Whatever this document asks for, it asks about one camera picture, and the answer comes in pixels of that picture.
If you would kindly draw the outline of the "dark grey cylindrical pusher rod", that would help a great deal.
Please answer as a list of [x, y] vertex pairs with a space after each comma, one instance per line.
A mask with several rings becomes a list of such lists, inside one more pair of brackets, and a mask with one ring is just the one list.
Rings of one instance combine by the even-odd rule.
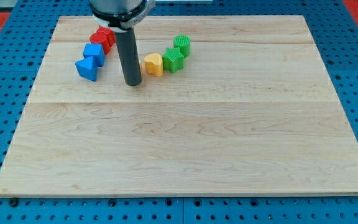
[[140, 85], [142, 75], [134, 29], [116, 32], [114, 35], [125, 83], [129, 86]]

